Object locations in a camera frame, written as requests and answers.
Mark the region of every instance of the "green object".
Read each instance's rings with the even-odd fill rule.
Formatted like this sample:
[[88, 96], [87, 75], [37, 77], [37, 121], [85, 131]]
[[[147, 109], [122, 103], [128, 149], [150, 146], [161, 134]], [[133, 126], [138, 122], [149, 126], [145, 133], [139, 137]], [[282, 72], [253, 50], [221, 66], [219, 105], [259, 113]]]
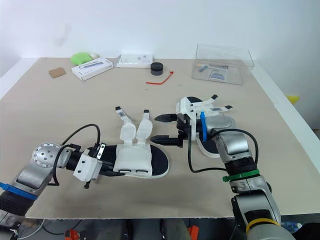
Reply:
[[237, 179], [242, 179], [242, 178], [246, 178], [246, 177], [251, 177], [253, 175], [257, 175], [259, 174], [259, 169], [256, 169], [256, 170], [252, 170], [252, 171], [246, 171], [246, 172], [243, 172], [243, 173], [239, 173], [239, 174], [235, 174], [235, 175], [231, 175], [231, 176], [224, 176], [222, 178], [222, 180], [224, 182], [229, 182], [229, 181], [232, 181], [232, 180], [237, 180]]
[[85, 64], [85, 63], [91, 61], [92, 57], [87, 52], [78, 52], [78, 53], [72, 55], [70, 60], [74, 65], [78, 66], [78, 65]]

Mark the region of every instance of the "white box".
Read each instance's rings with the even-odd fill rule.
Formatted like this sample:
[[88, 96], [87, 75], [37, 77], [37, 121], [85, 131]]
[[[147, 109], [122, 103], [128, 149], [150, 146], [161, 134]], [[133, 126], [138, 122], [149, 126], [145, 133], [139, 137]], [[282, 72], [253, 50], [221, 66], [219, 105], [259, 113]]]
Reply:
[[105, 57], [98, 57], [92, 61], [88, 61], [79, 66], [73, 67], [71, 70], [82, 81], [101, 74], [109, 69], [112, 69], [114, 64]]
[[150, 68], [152, 54], [121, 54], [116, 61], [117, 68]]

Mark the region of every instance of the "blue tape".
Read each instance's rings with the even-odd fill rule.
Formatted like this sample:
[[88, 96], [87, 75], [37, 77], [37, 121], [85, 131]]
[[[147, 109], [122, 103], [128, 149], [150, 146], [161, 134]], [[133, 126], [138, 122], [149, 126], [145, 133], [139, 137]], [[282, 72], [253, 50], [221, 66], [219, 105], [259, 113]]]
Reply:
[[31, 200], [35, 201], [38, 198], [38, 196], [33, 195], [31, 193], [28, 193], [26, 191], [23, 191], [23, 190], [16, 188], [14, 186], [11, 186], [10, 184], [5, 184], [5, 183], [0, 182], [0, 188], [2, 188], [3, 190], [9, 191], [11, 193], [20, 195], [26, 199], [31, 199]]
[[206, 116], [205, 112], [200, 113], [201, 125], [202, 125], [202, 141], [207, 141], [207, 125], [206, 125]]

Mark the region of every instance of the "black round container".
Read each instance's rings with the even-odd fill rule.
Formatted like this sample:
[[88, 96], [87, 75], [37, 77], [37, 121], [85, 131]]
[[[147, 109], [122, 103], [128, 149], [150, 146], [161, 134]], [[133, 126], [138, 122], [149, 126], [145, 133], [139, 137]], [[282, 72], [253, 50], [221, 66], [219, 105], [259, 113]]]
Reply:
[[151, 74], [159, 76], [164, 72], [164, 65], [161, 62], [153, 62], [150, 65]]

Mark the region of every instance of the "table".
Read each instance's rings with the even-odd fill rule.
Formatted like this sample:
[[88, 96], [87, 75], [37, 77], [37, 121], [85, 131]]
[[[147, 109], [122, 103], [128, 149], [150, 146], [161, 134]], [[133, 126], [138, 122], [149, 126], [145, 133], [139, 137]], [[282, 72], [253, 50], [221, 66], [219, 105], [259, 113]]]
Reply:
[[[68, 58], [40, 58], [0, 101], [0, 179], [9, 183], [31, 159], [33, 149], [44, 142], [60, 143], [75, 129], [95, 123], [101, 140], [114, 145], [122, 121], [115, 113], [121, 106], [138, 124], [144, 109], [151, 117], [174, 113], [184, 96], [208, 99], [217, 94], [217, 106], [232, 105], [227, 114], [240, 129], [251, 132], [259, 143], [258, 168], [272, 186], [281, 214], [320, 213], [320, 174], [302, 148], [275, 104], [253, 76], [243, 85], [191, 78], [190, 59], [160, 59], [162, 76], [149, 69], [114, 68], [87, 81], [71, 72]], [[48, 70], [63, 67], [66, 75], [51, 78]], [[169, 71], [173, 76], [161, 82]], [[177, 135], [174, 123], [153, 121], [153, 135]], [[86, 129], [72, 140], [83, 147], [96, 139]], [[48, 186], [27, 213], [28, 218], [117, 219], [231, 217], [233, 193], [222, 181], [221, 171], [194, 174], [183, 149], [161, 146], [170, 161], [169, 173], [159, 179], [101, 176], [90, 189], [68, 170], [57, 170], [59, 187]], [[219, 158], [205, 157], [197, 145], [192, 148], [193, 166], [222, 167]]]

